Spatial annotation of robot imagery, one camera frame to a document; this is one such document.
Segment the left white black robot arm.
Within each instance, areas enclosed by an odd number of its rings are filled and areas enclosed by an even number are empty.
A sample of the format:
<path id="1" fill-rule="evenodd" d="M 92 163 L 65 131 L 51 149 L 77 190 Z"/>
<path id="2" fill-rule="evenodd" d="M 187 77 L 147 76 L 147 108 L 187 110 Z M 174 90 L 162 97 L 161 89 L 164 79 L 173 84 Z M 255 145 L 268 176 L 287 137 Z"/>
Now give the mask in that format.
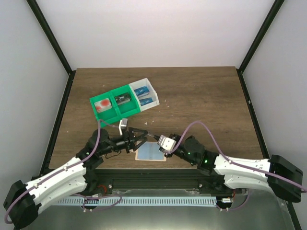
<path id="1" fill-rule="evenodd" d="M 102 156 L 112 152 L 137 150 L 147 140 L 148 132 L 128 128 L 120 136 L 110 138 L 105 129 L 95 130 L 85 147 L 59 168 L 27 183 L 15 182 L 3 203 L 5 223 L 22 229 L 31 224 L 42 211 L 73 194 L 94 193 L 98 188 L 95 169 Z"/>

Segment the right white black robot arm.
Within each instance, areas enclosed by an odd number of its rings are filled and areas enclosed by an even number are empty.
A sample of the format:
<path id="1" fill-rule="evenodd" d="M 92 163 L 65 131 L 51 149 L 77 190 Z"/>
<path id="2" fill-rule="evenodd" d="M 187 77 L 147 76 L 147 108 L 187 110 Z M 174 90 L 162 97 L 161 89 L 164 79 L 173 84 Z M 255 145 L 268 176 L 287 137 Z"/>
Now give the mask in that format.
<path id="1" fill-rule="evenodd" d="M 185 160 L 205 176 L 214 179 L 216 192 L 228 189 L 257 189 L 275 194 L 285 201 L 299 203 L 302 195 L 302 171 L 279 155 L 269 159 L 251 160 L 224 156 L 205 148 L 194 136 L 180 143 L 180 136 L 154 136 L 165 157 L 173 155 Z"/>

